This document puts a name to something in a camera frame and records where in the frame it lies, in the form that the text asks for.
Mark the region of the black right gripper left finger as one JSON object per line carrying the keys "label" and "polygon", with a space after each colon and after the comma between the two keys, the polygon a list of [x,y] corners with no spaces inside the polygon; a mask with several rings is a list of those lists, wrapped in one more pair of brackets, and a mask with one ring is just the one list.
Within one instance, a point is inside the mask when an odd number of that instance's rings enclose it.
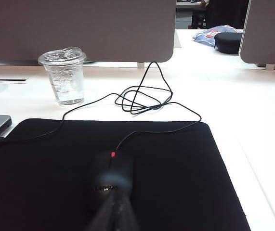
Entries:
{"label": "black right gripper left finger", "polygon": [[93,219],[85,228],[86,231],[111,231],[114,220],[114,198],[115,194],[111,193],[95,213]]}

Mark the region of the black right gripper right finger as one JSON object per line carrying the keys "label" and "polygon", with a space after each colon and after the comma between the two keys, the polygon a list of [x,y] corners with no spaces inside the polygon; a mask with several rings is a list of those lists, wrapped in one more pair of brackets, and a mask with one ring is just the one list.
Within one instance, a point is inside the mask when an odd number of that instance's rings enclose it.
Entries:
{"label": "black right gripper right finger", "polygon": [[136,215],[130,203],[130,199],[125,192],[120,192],[116,195],[115,201],[115,231],[139,231]]}

